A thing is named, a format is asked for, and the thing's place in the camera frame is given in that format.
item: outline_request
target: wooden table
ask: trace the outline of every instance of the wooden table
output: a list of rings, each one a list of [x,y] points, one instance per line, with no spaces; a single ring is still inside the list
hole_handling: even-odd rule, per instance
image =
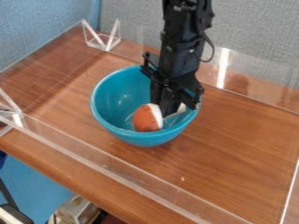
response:
[[[246,221],[278,223],[297,160],[297,115],[208,85],[217,68],[205,65],[198,71],[208,83],[202,106],[185,131],[158,147],[129,146],[95,123],[89,94],[106,74],[136,62],[87,48],[81,35],[78,28],[70,30],[2,73],[0,86],[23,113]],[[133,49],[136,44],[120,47]],[[289,97],[276,106],[284,103],[285,109],[299,111],[297,91],[238,73],[228,77],[226,89],[242,94],[248,84],[264,83],[260,97],[278,88]],[[15,129],[0,146],[126,223],[192,223]],[[296,212],[288,220],[299,222]]]

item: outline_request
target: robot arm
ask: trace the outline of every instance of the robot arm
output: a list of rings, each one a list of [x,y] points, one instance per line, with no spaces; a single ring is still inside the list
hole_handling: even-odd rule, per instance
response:
[[[162,117],[180,104],[196,109],[204,92],[194,73],[201,62],[204,33],[213,18],[210,0],[162,0],[164,28],[160,57],[144,53],[142,73],[150,79],[150,103],[160,106]]]

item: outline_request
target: acrylic bracket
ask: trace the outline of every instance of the acrylic bracket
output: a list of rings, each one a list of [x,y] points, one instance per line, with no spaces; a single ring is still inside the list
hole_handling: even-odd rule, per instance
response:
[[[121,41],[118,20],[114,22],[109,35],[95,33],[85,19],[81,20],[81,25],[86,45],[97,48],[99,51],[109,52]]]
[[[11,117],[14,123],[22,125],[22,111],[14,104],[14,101],[7,96],[5,91],[0,88],[0,116],[2,118]],[[7,126],[5,123],[0,122],[0,137],[11,129],[11,126]]]

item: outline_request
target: blue bowl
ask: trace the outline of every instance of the blue bowl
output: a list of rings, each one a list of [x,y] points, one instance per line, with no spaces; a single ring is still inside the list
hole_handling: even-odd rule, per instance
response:
[[[184,130],[198,110],[189,110],[166,119],[161,130],[134,131],[130,117],[149,103],[149,79],[140,66],[126,67],[106,76],[95,85],[89,99],[91,114],[110,134],[125,143],[152,147],[172,140]]]

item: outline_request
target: orange ball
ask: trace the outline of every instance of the orange ball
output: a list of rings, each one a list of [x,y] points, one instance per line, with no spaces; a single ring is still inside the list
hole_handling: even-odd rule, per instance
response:
[[[156,131],[162,128],[164,119],[157,105],[148,103],[142,105],[133,114],[133,126],[136,131]]]

